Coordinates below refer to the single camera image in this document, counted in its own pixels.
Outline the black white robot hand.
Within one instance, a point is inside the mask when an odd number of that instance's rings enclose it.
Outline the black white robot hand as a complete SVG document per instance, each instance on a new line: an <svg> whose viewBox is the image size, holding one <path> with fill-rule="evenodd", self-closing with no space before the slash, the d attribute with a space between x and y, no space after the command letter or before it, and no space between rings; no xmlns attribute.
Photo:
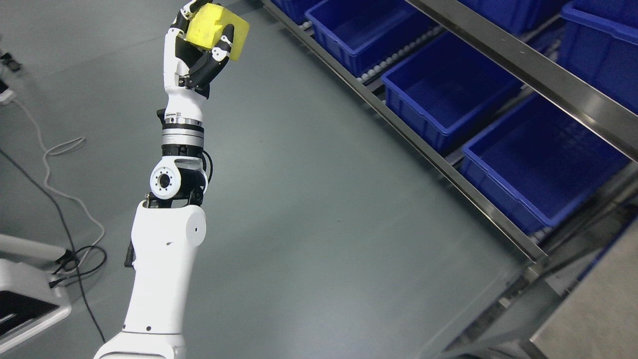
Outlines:
<svg viewBox="0 0 638 359"><path fill-rule="evenodd" d="M226 25L211 50L185 40L191 19L208 0L190 0L178 11L164 37L162 81L168 96L162 120L200 121L201 105L209 98L210 84L225 68L232 53L235 27Z"/></svg>

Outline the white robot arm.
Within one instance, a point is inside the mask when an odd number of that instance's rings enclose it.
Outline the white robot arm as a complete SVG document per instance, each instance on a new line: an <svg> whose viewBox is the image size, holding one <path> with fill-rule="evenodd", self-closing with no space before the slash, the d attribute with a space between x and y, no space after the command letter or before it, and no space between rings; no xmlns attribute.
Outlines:
<svg viewBox="0 0 638 359"><path fill-rule="evenodd" d="M150 192L135 212L126 265L135 278L125 322L96 359L184 359L184 313L198 247L206 235L201 208L208 186L201 157L200 110L165 109L162 157Z"/></svg>

